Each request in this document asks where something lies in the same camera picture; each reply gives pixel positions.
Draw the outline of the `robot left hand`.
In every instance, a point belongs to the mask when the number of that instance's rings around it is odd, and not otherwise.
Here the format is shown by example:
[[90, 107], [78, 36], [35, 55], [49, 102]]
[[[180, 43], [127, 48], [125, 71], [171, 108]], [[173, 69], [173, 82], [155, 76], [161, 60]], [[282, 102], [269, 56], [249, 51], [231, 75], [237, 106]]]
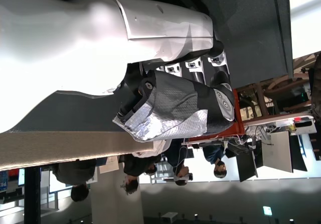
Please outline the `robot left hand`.
[[53, 93], [122, 92], [113, 122], [136, 141], [218, 134], [233, 124], [230, 81], [199, 81], [214, 55], [204, 13], [150, 0], [1, 0], [1, 132]]

